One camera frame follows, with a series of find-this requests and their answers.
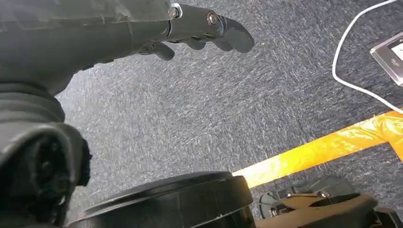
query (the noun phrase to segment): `metal bolt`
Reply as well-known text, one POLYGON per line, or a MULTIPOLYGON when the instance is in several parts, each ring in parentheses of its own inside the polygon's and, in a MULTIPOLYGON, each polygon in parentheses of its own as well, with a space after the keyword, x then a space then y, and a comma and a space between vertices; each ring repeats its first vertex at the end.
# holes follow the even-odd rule
POLYGON ((217 14, 214 11, 210 11, 207 14, 207 21, 208 21, 209 25, 216 25, 218 22, 217 14))
POLYGON ((53 174, 53 165, 50 161, 45 161, 40 167, 41 178, 48 178, 53 174))

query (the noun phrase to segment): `robotic arm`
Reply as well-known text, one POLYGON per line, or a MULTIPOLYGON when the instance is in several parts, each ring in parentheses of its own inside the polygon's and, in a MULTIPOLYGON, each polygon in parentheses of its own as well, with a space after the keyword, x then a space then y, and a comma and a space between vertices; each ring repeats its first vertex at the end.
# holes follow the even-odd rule
POLYGON ((133 54, 170 60, 174 51, 163 42, 242 53, 254 46, 241 24, 210 9, 165 4, 156 9, 166 15, 153 18, 142 3, 71 2, 0 0, 0 227, 62 226, 75 187, 88 183, 88 145, 63 123, 54 98, 73 74, 133 54))

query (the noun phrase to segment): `white cable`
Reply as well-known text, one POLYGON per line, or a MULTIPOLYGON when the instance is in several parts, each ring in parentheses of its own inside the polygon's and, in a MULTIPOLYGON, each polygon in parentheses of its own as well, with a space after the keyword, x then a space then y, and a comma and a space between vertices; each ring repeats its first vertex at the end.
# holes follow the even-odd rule
POLYGON ((388 0, 388 1, 384 1, 384 2, 381 2, 381 3, 379 3, 379 4, 376 4, 376 5, 374 5, 374 6, 371 6, 371 7, 367 8, 367 9, 361 11, 359 14, 357 14, 357 16, 353 19, 353 21, 351 21, 350 25, 347 27, 347 29, 345 30, 343 36, 341 37, 340 42, 339 42, 339 45, 337 46, 336 53, 335 53, 335 58, 333 59, 332 75, 333 75, 333 78, 334 78, 336 81, 340 82, 341 84, 343 84, 343 85, 345 85, 345 86, 348 86, 348 87, 350 87, 350 88, 352 88, 352 89, 358 90, 358 91, 360 91, 360 92, 363 92, 363 93, 365 93, 365 94, 368 94, 368 95, 374 97, 375 99, 377 99, 378 101, 384 103, 386 106, 390 107, 391 109, 397 111, 397 112, 400 113, 400 114, 403 114, 403 110, 402 110, 402 109, 400 109, 400 108, 394 106, 393 104, 387 102, 385 99, 381 98, 380 96, 374 94, 373 92, 371 92, 371 91, 369 91, 369 90, 366 90, 366 89, 363 89, 363 88, 358 87, 358 86, 356 86, 356 85, 353 85, 353 84, 351 84, 351 83, 348 83, 348 82, 346 82, 346 81, 340 79, 340 78, 336 75, 337 59, 339 58, 339 54, 340 54, 341 47, 342 47, 342 45, 343 45, 343 43, 344 43, 345 38, 347 37, 348 32, 351 30, 351 28, 353 27, 353 25, 355 24, 355 22, 360 18, 360 16, 364 15, 365 13, 367 13, 367 12, 369 12, 369 11, 371 11, 371 10, 374 10, 374 9, 376 9, 376 8, 378 8, 378 7, 381 7, 381 6, 384 6, 384 5, 393 3, 393 2, 395 2, 395 1, 397 1, 397 0, 388 0))

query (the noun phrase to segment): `yellow floor tape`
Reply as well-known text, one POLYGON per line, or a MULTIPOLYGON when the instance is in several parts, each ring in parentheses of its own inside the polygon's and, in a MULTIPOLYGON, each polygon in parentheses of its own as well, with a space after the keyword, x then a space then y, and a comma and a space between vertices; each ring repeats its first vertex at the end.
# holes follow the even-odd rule
POLYGON ((403 161, 403 115, 388 112, 233 173, 250 188, 389 142, 403 161))

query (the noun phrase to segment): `black cylinder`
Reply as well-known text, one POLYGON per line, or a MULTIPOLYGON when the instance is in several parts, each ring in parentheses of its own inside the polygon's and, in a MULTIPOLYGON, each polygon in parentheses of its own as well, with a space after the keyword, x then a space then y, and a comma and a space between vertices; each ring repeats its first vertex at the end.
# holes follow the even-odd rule
POLYGON ((242 176, 200 172, 126 190, 85 211, 70 228, 254 228, 242 176))

